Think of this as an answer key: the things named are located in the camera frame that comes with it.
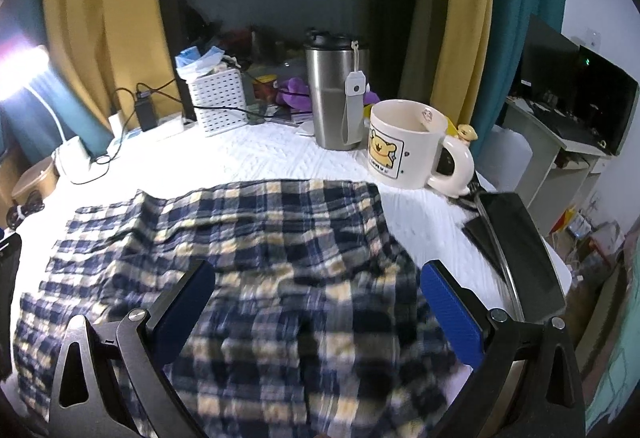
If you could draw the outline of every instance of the power adapter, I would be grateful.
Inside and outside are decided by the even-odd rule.
[[[149,129],[153,129],[158,126],[156,110],[154,109],[154,104],[151,101],[151,91],[136,92],[136,103],[134,108],[142,131],[148,131]]]

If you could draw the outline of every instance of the mug handle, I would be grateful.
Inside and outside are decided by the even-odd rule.
[[[442,147],[447,149],[453,158],[454,169],[451,176],[434,173],[427,181],[428,185],[438,192],[458,198],[469,194],[467,185],[474,177],[474,158],[468,146],[454,136],[445,135]]]

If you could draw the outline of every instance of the desk lamp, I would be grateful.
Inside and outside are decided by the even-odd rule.
[[[60,119],[46,100],[33,88],[31,82],[37,76],[49,71],[49,53],[44,46],[16,50],[0,60],[0,100],[26,88],[49,111],[56,123],[62,144],[55,150],[54,158],[58,173],[66,175],[70,170],[73,176],[85,174],[89,170],[90,158],[78,136],[67,140]],[[64,160],[65,168],[60,163]]]

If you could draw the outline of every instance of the mug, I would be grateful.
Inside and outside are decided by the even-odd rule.
[[[383,184],[421,189],[426,184],[452,198],[469,194],[474,159],[461,140],[446,134],[449,121],[431,106],[412,100],[383,100],[371,108],[370,171]],[[436,173],[442,148],[454,161],[452,176]]]

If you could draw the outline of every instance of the plaid fabric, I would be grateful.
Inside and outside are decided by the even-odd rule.
[[[211,437],[424,436],[454,355],[389,234],[375,185],[267,181],[82,208],[15,337],[24,401],[48,417],[75,314],[149,307],[195,259],[216,289],[167,377]],[[117,371],[142,434],[153,434]]]

